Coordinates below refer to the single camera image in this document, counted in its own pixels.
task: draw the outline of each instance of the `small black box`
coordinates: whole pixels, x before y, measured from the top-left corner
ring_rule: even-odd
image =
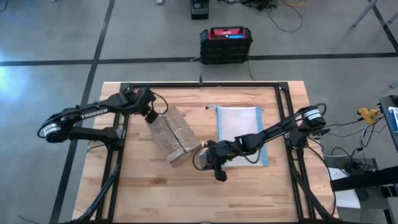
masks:
[[[251,31],[243,26],[212,27],[200,34],[201,63],[243,63],[253,42]]]
[[[209,0],[191,0],[191,19],[209,18]]]

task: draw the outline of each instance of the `gray floor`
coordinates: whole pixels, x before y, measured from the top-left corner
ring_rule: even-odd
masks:
[[[0,12],[0,62],[25,60],[93,59],[108,7],[108,0],[11,0]],[[303,27],[294,34],[274,27],[266,12],[240,5],[211,2],[210,19],[191,21],[189,2],[166,0],[116,0],[101,59],[194,57],[198,55],[198,34],[212,26],[244,25],[251,29],[251,55],[352,54],[394,52],[375,14],[370,11],[352,29],[351,23],[366,0],[306,0],[298,10]],[[398,11],[398,2],[381,1],[378,8],[385,20]],[[286,29],[299,20],[289,7],[279,4],[272,12]],[[398,21],[389,24],[398,37]],[[261,60],[250,62],[256,80],[304,80],[311,103],[326,103],[329,123],[357,118],[362,107],[375,108],[379,97],[398,94],[390,82],[398,81],[397,58]],[[58,190],[68,142],[49,144],[35,135],[52,113],[79,104],[90,65],[0,67],[0,223],[24,223],[21,215],[48,223]],[[246,64],[207,65],[198,62],[135,63],[99,65],[89,101],[99,98],[106,81],[249,80]],[[91,126],[87,121],[84,126]],[[336,134],[362,128],[354,124],[333,128]],[[322,139],[325,154],[335,146],[351,152],[358,137]],[[70,219],[85,159],[86,142],[78,145],[60,221]],[[398,153],[387,130],[375,134],[367,157],[379,167],[395,166]],[[398,202],[391,201],[393,213]],[[346,221],[385,223],[381,210],[339,208]]]

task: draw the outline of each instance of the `wooden tabletop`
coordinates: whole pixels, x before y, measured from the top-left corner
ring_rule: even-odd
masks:
[[[101,100],[117,93],[119,87],[118,82],[104,83]],[[295,111],[309,104],[304,82],[289,82],[289,87]],[[175,105],[202,141],[217,140],[215,111],[206,110],[207,105],[260,106],[264,128],[280,121],[272,87],[151,90],[162,95],[170,105]],[[161,100],[156,101],[156,110],[164,106]],[[96,117],[94,128],[112,126],[113,117],[113,114]],[[309,143],[322,155],[317,144]],[[295,222],[297,214],[283,138],[270,141],[267,148],[268,167],[228,168],[228,180],[218,182],[214,172],[196,170],[190,160],[173,168],[163,152],[156,148],[142,116],[132,115],[114,222]],[[87,154],[73,218],[79,217],[79,210],[86,210],[98,194],[105,158],[104,147]],[[325,166],[309,150],[305,151],[305,163],[312,192],[331,211],[333,193]]]

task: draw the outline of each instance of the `black metal frame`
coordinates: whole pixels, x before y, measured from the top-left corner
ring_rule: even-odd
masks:
[[[276,95],[276,99],[277,99],[277,106],[279,109],[279,116],[280,119],[284,119],[285,118],[285,111],[284,111],[284,106],[283,106],[283,101],[282,101],[282,96],[281,96],[281,91],[284,93],[285,98],[286,98],[286,103],[287,103],[287,109],[288,109],[288,113],[289,116],[294,114],[294,110],[293,110],[293,104],[292,104],[292,100],[290,97],[290,91],[289,91],[289,84],[287,82],[177,82],[177,83],[121,83],[121,89],[127,87],[126,85],[132,85],[134,86],[134,88],[136,87],[146,87],[146,86],[150,86],[151,88],[156,88],[156,87],[162,87],[162,88],[192,88],[192,87],[212,87],[212,86],[223,86],[223,87],[242,87],[242,86],[258,86],[258,87],[273,87],[275,90],[275,95]],[[115,117],[114,117],[114,122],[113,122],[113,127],[117,128],[119,125],[119,119],[120,119],[121,114],[116,113]],[[129,123],[129,117],[125,117],[124,118],[124,122],[123,122],[123,130],[126,132],[127,131],[127,127],[128,127],[128,123]],[[293,161],[293,155],[292,155],[292,150],[290,149],[290,147],[288,147],[288,143],[287,140],[288,138],[285,136],[285,148],[286,148],[286,153],[287,153],[287,158],[288,161]],[[112,162],[112,158],[113,158],[113,150],[108,150],[108,155],[106,157],[106,164],[105,164],[105,168],[104,168],[104,174],[103,174],[103,181],[102,181],[102,187],[105,186],[106,184],[106,180],[109,179],[109,173],[111,170],[111,162]],[[116,161],[116,164],[119,164],[119,166],[121,166],[122,161],[123,161],[123,152],[124,152],[124,147],[122,147],[119,150],[118,153],[118,158]],[[309,184],[308,184],[308,176],[307,176],[307,171],[305,168],[305,162],[304,162],[304,158],[303,158],[303,151],[299,151],[298,152],[298,163],[299,163],[299,167],[300,167],[300,173],[298,174],[298,171],[296,170],[296,168],[292,168],[292,164],[289,164],[289,171],[290,171],[290,176],[292,179],[292,190],[294,193],[294,199],[295,199],[295,205],[296,205],[296,210],[297,210],[297,217],[298,220],[303,223],[322,223],[324,220],[317,220],[316,216],[315,216],[315,209],[314,209],[314,204],[316,206],[318,206],[318,208],[320,207],[320,203],[319,201],[314,197],[314,195],[310,195],[308,196],[307,194],[305,194],[305,198],[307,201],[307,206],[308,206],[308,216],[309,218],[305,218],[304,217],[304,213],[303,213],[303,207],[302,207],[302,202],[300,199],[300,192],[299,192],[299,188],[298,188],[298,183],[300,185],[306,185],[308,187],[308,190],[310,192],[309,189]],[[108,216],[106,217],[106,219],[110,222],[112,222],[113,217],[114,217],[114,210],[115,210],[115,204],[116,204],[116,197],[117,197],[117,193],[118,193],[118,185],[119,185],[119,176],[117,175],[115,180],[114,180],[114,184],[113,184],[113,189],[112,189],[112,193],[111,193],[111,198],[110,198],[110,204],[109,204],[109,210],[108,210]],[[96,212],[96,216],[95,216],[95,220],[103,220],[103,207],[104,207],[104,197],[103,199],[100,201],[98,208],[97,208],[97,212]],[[336,220],[325,220],[328,221],[328,223],[334,223],[336,222]]]

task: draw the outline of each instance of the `cardboard box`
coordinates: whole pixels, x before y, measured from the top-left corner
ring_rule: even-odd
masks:
[[[189,160],[201,148],[201,142],[175,106],[147,125],[157,147],[165,153],[172,167]]]

